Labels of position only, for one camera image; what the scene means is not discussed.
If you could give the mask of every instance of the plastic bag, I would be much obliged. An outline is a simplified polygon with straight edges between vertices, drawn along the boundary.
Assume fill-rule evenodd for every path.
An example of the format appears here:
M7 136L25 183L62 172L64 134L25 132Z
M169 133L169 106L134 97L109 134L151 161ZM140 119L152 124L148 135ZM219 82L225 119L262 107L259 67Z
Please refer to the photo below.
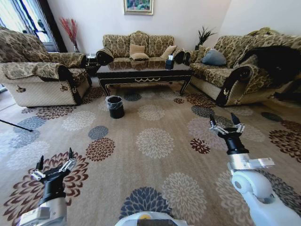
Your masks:
M122 106L122 99L119 96L109 96L105 98L109 110L116 110Z

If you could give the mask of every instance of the coffee table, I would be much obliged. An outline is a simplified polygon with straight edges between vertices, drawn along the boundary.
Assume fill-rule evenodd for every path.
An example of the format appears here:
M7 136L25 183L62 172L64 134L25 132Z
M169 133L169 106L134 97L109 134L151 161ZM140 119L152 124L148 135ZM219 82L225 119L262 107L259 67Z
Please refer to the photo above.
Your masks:
M182 96L191 81L192 70L187 65L176 63L173 69L168 70L165 69L165 61L121 61L101 66L96 75L106 96L110 95L107 89L109 84L183 81Z

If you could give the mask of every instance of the beige pillow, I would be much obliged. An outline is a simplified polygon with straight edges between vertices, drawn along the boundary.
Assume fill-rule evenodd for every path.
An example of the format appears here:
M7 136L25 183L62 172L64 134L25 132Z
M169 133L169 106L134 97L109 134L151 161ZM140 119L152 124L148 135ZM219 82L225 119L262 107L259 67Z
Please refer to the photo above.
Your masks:
M175 51L176 48L177 48L177 46L169 46L169 47L167 47L167 49L165 50L165 52L161 55L161 58L168 59L168 55L171 55Z
M133 60L148 60L149 56L145 53L134 53L130 56L130 58Z
M134 53L144 53L144 46L130 44L130 56Z

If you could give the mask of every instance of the white wall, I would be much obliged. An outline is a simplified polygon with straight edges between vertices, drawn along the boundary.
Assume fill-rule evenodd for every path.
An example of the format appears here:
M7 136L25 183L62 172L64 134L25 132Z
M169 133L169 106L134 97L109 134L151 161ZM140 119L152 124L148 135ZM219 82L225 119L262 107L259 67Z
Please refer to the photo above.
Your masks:
M79 26L78 46L82 53L103 47L104 34L170 34L181 48L194 49L203 26L218 32L231 0L154 0L154 15L124 15L123 0L48 0L68 51L73 51L59 18L73 18ZM213 46L218 35L205 43Z
M301 0L232 0L219 35L244 35L262 27L301 35Z

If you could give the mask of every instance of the trash can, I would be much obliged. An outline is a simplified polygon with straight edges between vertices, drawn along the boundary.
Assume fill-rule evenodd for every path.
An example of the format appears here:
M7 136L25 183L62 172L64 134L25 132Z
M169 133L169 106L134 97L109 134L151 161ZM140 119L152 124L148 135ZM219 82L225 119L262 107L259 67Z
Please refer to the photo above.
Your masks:
M105 102L110 111L111 118L119 119L124 116L123 104L121 97L109 96L106 97Z

